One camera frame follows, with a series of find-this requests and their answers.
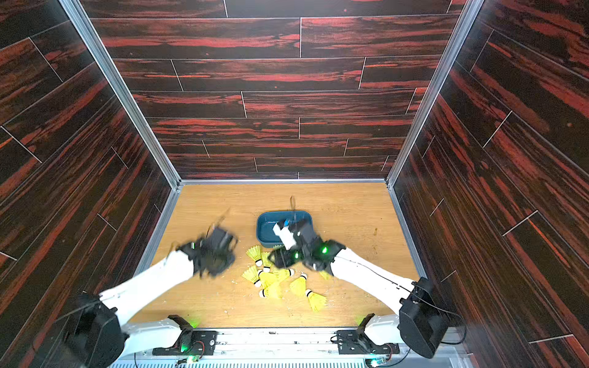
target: shuttlecock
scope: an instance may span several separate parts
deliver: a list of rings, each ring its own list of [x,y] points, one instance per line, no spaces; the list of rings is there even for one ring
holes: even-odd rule
[[[247,256],[256,262],[256,266],[262,265],[262,248],[260,246],[251,247],[246,252]]]
[[[307,288],[307,275],[301,274],[295,281],[290,283],[290,291],[297,296],[305,296],[305,289]]]
[[[325,307],[327,298],[323,295],[314,293],[310,289],[307,289],[305,291],[305,295],[307,295],[307,299],[309,299],[309,305],[311,305],[311,309],[313,310],[313,312],[319,312],[321,309]]]
[[[282,292],[280,291],[280,284],[274,283],[265,289],[260,290],[260,297],[280,299],[282,298]]]
[[[264,272],[270,272],[270,267],[273,266],[272,262],[268,259],[270,252],[262,252],[262,264],[264,265]]]
[[[270,285],[276,283],[276,275],[269,272],[258,270],[258,277],[262,281],[262,288],[265,289]]]
[[[258,277],[257,268],[255,266],[248,268],[244,273],[241,274],[241,276],[254,284],[255,287],[262,286],[262,281],[260,280],[260,277]]]
[[[292,268],[275,268],[272,273],[276,275],[276,281],[281,283],[290,276],[294,275],[295,271]]]
[[[324,280],[331,280],[332,276],[327,273],[327,271],[321,271],[319,272],[319,274],[321,275],[321,277],[323,277]]]

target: red wood grain panel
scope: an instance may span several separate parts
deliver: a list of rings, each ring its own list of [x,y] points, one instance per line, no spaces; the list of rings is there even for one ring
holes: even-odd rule
[[[113,58],[298,58],[300,54],[299,18],[93,19],[92,23]]]
[[[70,21],[50,28],[31,40],[63,81],[94,62]]]
[[[194,180],[258,180],[298,179],[299,173],[183,173],[182,179]]]
[[[113,61],[129,89],[182,91],[171,60],[114,59]]]
[[[460,14],[464,9],[464,5],[466,5],[466,0],[451,0],[448,13]]]
[[[472,24],[471,30],[468,31],[468,35],[466,35],[466,39],[456,57],[456,61],[467,71],[470,71],[472,66],[475,65],[492,32],[491,27],[478,19]]]
[[[359,16],[438,14],[448,9],[448,0],[226,0],[231,18],[288,16]]]
[[[125,216],[146,185],[151,172],[156,168],[148,150],[143,150],[137,161],[121,172],[109,186],[108,201],[100,208],[100,215],[115,229],[123,223]]]
[[[20,257],[127,124],[130,122],[120,103],[111,100],[56,157],[8,197],[0,207],[0,227],[9,229],[0,238],[0,250]]]
[[[300,138],[405,137],[413,115],[301,118]]]
[[[0,2],[0,48],[68,20],[55,0],[5,0]]]
[[[589,175],[514,114],[485,149],[563,239],[589,263]]]
[[[360,88],[427,87],[440,55],[366,58]]]
[[[589,170],[589,80],[498,32],[491,35],[471,73],[568,158]]]
[[[299,119],[297,118],[147,118],[147,122],[158,139],[228,140],[288,139],[299,137]]]
[[[345,156],[397,155],[403,142],[405,137],[351,138],[348,139]]]
[[[457,19],[457,15],[303,18],[301,55],[439,55]]]
[[[440,94],[481,146],[511,111],[458,63],[454,63]]]
[[[4,126],[45,161],[113,94],[96,63],[92,63]]]
[[[540,213],[505,236],[581,344],[589,349],[589,267]]]
[[[141,226],[133,232],[133,237],[127,242],[127,246],[124,249],[121,259],[124,262],[118,265],[119,271],[117,278],[114,282],[115,285],[123,283],[133,277],[141,256],[145,252],[147,243],[151,238],[157,220],[160,219],[160,211],[157,209],[155,204],[151,203],[149,208],[143,212],[140,218]]]
[[[239,92],[136,92],[133,97],[146,117],[243,118]]]
[[[430,216],[442,201],[443,195],[427,169],[417,147],[413,146],[413,148],[411,148],[409,157],[407,161],[405,161],[402,171],[404,171],[404,180],[408,181],[405,185],[410,187],[411,190],[416,193],[417,197],[421,198],[424,210],[423,214]],[[446,269],[445,271],[449,272],[442,277],[447,276],[454,270],[455,268],[450,270]]]
[[[116,286],[118,284],[117,278],[127,261],[127,257],[131,253],[137,254],[140,249],[145,249],[153,232],[151,229],[154,217],[157,215],[153,198],[158,196],[162,189],[166,190],[161,185],[161,177],[162,174],[159,168],[154,167],[124,217],[123,223],[118,227],[108,248],[104,251],[100,260],[97,260],[96,269],[84,287],[85,291],[97,294]],[[135,267],[127,270],[127,272],[132,275],[135,272]]]
[[[363,58],[174,60],[185,91],[358,89]]]
[[[257,158],[261,173],[282,171],[379,171],[386,156]]]
[[[128,124],[124,132],[112,144],[112,148],[127,167],[133,167],[136,161],[147,151],[143,139],[133,124]]]
[[[330,157],[346,152],[346,140],[208,140],[204,145],[210,157]]]
[[[47,280],[51,284],[46,290],[40,289],[45,294],[2,358],[1,362],[5,366],[31,367],[43,361],[48,351],[44,349],[40,354],[35,354],[32,345],[38,349],[40,342],[47,337],[58,337],[50,333],[53,323],[75,307],[75,298],[81,294],[94,270],[96,259],[100,259],[114,233],[115,230],[104,220],[98,216],[94,218],[59,273],[54,279]]]
[[[404,114],[412,89],[244,92],[248,117],[340,117]]]
[[[461,260],[453,264],[472,290],[473,301],[487,326],[497,337],[514,340],[517,345],[567,334],[566,325],[495,227],[497,221],[488,216],[487,206],[479,203],[446,154],[436,135],[424,161],[464,238]],[[511,349],[522,347],[514,346],[505,353]],[[526,356],[509,359],[520,360],[513,366],[529,365],[524,363]]]
[[[0,128],[0,203],[34,173],[40,164],[17,140]]]
[[[415,88],[415,93],[413,94],[413,97],[411,98],[411,103],[407,108],[407,114],[415,114],[417,112],[427,90],[427,87]]]
[[[0,124],[59,86],[61,81],[30,39],[0,51]]]
[[[223,0],[81,0],[90,18],[225,18]]]
[[[106,201],[105,191],[125,166],[112,150],[73,192],[0,284],[0,351],[6,351],[67,263]]]
[[[302,172],[299,179],[386,179],[387,171],[323,171],[319,173]]]
[[[496,0],[480,18],[503,34],[589,78],[589,8],[584,0]]]
[[[203,158],[200,154],[170,154],[170,161],[184,178],[192,173],[256,173],[256,162],[250,157]]]
[[[550,367],[589,367],[589,355],[574,336],[530,344]]]
[[[473,195],[494,219],[500,234],[534,211],[534,206],[465,129],[439,96],[429,115],[435,141],[449,155]]]

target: plastic container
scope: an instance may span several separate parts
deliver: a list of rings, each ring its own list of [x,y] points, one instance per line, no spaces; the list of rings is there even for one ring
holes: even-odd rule
[[[265,212],[258,217],[256,225],[256,238],[262,246],[265,248],[272,248],[282,244],[280,238],[274,234],[274,225],[282,220],[294,221],[302,220],[306,218],[309,220],[311,226],[313,225],[313,219],[308,212],[305,211],[272,211]]]

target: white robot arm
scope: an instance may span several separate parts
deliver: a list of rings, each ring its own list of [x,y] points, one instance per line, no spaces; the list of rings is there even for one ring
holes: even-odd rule
[[[235,256],[233,235],[216,227],[211,236],[189,242],[132,279],[98,296],[83,294],[80,312],[70,317],[64,343],[88,368],[105,368],[122,355],[156,347],[188,352],[195,347],[193,328],[179,316],[129,324],[143,307],[174,286],[206,271],[216,276]]]
[[[432,283],[414,281],[388,272],[337,241],[323,241],[306,220],[281,221],[274,233],[284,243],[270,258],[278,267],[302,261],[316,271],[327,271],[348,281],[387,305],[395,314],[367,316],[358,329],[366,352],[385,343],[406,343],[418,354],[431,358],[448,329],[449,320],[432,299]]]

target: wooden floor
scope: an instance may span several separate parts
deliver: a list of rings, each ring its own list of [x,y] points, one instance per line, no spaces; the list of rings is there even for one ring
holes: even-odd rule
[[[169,314],[183,316],[201,327],[355,326],[368,313],[391,314],[380,301],[342,280],[326,281],[305,269],[307,286],[326,296],[327,307],[311,311],[306,298],[296,297],[283,283],[283,300],[262,299],[259,289],[241,277],[252,261],[245,251],[256,244],[256,220],[267,211],[298,210],[313,217],[324,240],[334,239],[360,256],[400,276],[417,280],[395,210],[384,183],[188,185],[182,190],[155,255],[162,260],[172,245],[194,240],[227,209],[222,226],[237,234],[236,262],[223,275],[176,286],[143,308],[134,322],[153,321]]]

